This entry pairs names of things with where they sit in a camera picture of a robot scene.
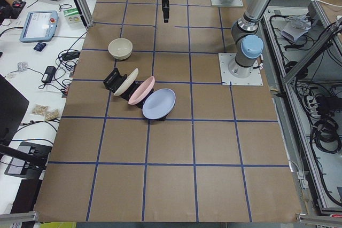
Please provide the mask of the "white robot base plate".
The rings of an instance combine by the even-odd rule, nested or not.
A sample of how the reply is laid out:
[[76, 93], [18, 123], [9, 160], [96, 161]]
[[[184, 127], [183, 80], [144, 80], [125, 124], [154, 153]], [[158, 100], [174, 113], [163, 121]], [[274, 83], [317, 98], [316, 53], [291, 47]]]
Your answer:
[[263, 86], [261, 69], [255, 61], [252, 67], [244, 68], [235, 62], [235, 53], [219, 53], [222, 85]]

